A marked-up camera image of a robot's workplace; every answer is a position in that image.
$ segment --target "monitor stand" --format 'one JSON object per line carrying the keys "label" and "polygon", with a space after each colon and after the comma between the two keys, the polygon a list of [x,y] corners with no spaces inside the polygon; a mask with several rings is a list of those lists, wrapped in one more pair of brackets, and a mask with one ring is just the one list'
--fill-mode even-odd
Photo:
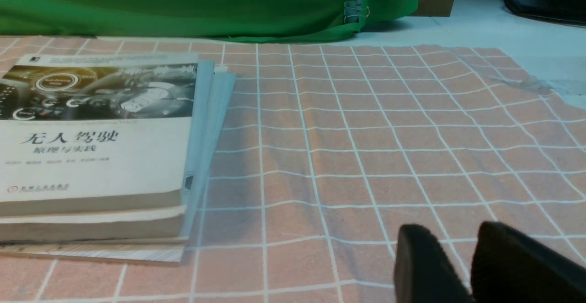
{"label": "monitor stand", "polygon": [[510,0],[510,5],[524,15],[586,23],[586,0]]}

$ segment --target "black cable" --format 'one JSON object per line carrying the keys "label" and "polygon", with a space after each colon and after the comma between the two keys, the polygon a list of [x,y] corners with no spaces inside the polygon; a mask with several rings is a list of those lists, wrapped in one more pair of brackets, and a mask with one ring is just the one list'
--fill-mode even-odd
{"label": "black cable", "polygon": [[513,7],[513,5],[511,5],[511,0],[504,0],[504,2],[505,2],[505,7],[507,7],[507,9],[509,9],[509,11],[511,11],[511,13],[513,15],[517,15],[519,17],[524,17],[524,18],[534,19],[534,20],[541,20],[543,22],[550,22],[550,23],[557,23],[557,24],[566,24],[566,25],[573,25],[573,26],[580,26],[580,27],[586,26],[586,22],[583,22],[580,20],[561,19],[561,18],[555,18],[555,17],[547,17],[547,16],[533,15],[530,13],[518,12],[517,9],[515,9]]}

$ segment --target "green backdrop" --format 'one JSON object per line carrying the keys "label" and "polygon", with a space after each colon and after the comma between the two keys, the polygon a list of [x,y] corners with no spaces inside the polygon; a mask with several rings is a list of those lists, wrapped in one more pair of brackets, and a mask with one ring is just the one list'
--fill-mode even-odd
{"label": "green backdrop", "polygon": [[235,42],[329,42],[366,23],[397,19],[418,0],[0,0],[0,34],[225,38]]}

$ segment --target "white floor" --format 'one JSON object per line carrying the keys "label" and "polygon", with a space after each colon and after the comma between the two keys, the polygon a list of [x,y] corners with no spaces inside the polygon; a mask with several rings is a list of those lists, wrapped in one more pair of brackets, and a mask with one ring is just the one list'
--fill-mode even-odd
{"label": "white floor", "polygon": [[586,84],[586,28],[516,17],[502,0],[456,0],[450,17],[407,17],[390,31],[363,32],[341,44],[421,43],[498,47],[540,79]]}

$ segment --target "book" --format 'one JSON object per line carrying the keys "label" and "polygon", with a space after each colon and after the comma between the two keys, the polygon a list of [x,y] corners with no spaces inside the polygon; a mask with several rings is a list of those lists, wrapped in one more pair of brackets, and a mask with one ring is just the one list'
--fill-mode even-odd
{"label": "book", "polygon": [[[217,139],[220,135],[220,131],[224,123],[224,118],[226,116],[226,111],[228,109],[228,103],[230,101],[234,84],[236,82],[236,76],[234,74],[227,73],[226,68],[216,68],[214,73],[213,62],[211,61],[201,61],[198,66],[198,79],[201,78],[203,80],[203,78],[205,78],[207,75],[213,74],[209,95],[206,97],[207,101],[209,101],[209,103],[206,102],[209,108],[206,113],[210,114],[210,116],[205,118],[205,126],[203,130],[197,130],[196,125],[192,125],[188,153],[189,157],[185,170],[186,180],[184,187],[184,197],[186,198],[185,203],[187,205],[187,211],[184,217],[182,230],[177,236],[169,236],[166,238],[137,237],[90,240],[81,239],[74,241],[52,240],[53,244],[44,243],[43,250],[34,248],[36,245],[38,245],[38,243],[34,244],[32,242],[18,242],[1,247],[2,249],[0,249],[0,254],[14,254],[15,247],[18,247],[18,249],[25,249],[29,255],[37,255],[38,257],[48,257],[56,254],[57,252],[62,256],[71,255],[71,257],[82,257],[84,254],[86,254],[87,257],[92,257],[102,251],[102,248],[100,247],[105,247],[106,245],[109,247],[109,254],[112,253],[114,255],[115,251],[118,249],[117,247],[119,247],[119,249],[126,249],[126,245],[159,244],[163,250],[168,249],[167,247],[171,246],[176,247],[176,245],[185,245],[189,238],[189,234],[192,231],[193,221],[197,207],[199,205],[199,201],[201,200],[201,195],[203,195],[203,190],[205,190],[205,184],[207,182],[207,174],[211,164],[212,155],[214,149],[216,148]],[[197,146],[198,141],[204,141],[204,144],[202,145],[203,149],[200,149],[205,151],[203,152],[202,157],[195,157],[197,151],[194,147]],[[67,247],[75,247],[75,249],[71,249],[71,251],[63,251],[62,247],[64,247],[64,245],[67,245]],[[132,253],[132,255],[133,256],[127,255],[126,257],[130,260],[143,259],[143,256],[140,252]]]}
{"label": "book", "polygon": [[211,80],[196,87],[197,66],[194,53],[23,56],[0,81],[0,217],[184,205]]}
{"label": "book", "polygon": [[132,211],[0,217],[3,243],[167,238],[184,223],[185,206]]}

